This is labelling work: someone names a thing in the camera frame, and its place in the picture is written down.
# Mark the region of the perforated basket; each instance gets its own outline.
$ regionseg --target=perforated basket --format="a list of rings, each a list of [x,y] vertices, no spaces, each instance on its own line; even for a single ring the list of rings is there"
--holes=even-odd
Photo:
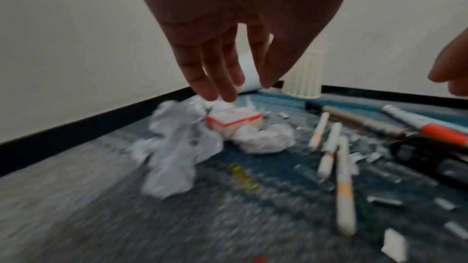
[[[282,93],[302,98],[317,99],[322,93],[323,51],[307,51],[286,74]]]

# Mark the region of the yellow plastic piece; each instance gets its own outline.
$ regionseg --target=yellow plastic piece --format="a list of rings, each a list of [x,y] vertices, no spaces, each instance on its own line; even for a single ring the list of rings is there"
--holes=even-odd
[[[233,175],[234,179],[238,181],[242,187],[247,191],[256,192],[258,190],[257,181],[252,178],[239,164],[231,163],[229,165],[229,172]]]

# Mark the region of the baseboard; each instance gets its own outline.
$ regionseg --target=baseboard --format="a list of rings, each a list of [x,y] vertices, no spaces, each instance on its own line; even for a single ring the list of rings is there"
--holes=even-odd
[[[0,177],[123,128],[151,115],[166,100],[195,95],[190,88],[111,110],[0,145]]]
[[[274,87],[281,88],[283,82]],[[323,86],[322,92],[347,96],[468,109],[466,100]],[[195,93],[185,88],[0,145],[0,177],[123,128],[151,115],[159,103],[182,101]]]

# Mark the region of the red and white box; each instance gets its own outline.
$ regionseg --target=red and white box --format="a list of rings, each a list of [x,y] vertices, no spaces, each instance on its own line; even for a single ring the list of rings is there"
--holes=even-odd
[[[213,130],[220,132],[224,139],[229,140],[240,127],[245,125],[253,125],[260,129],[263,124],[263,114],[245,107],[232,108],[207,115],[206,123]]]

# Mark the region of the wall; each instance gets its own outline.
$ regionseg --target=wall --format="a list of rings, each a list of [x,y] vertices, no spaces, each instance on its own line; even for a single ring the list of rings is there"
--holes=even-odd
[[[187,86],[143,0],[0,7],[0,143]]]
[[[440,50],[468,27],[467,0],[345,0],[311,48],[324,84],[451,96],[427,80]]]

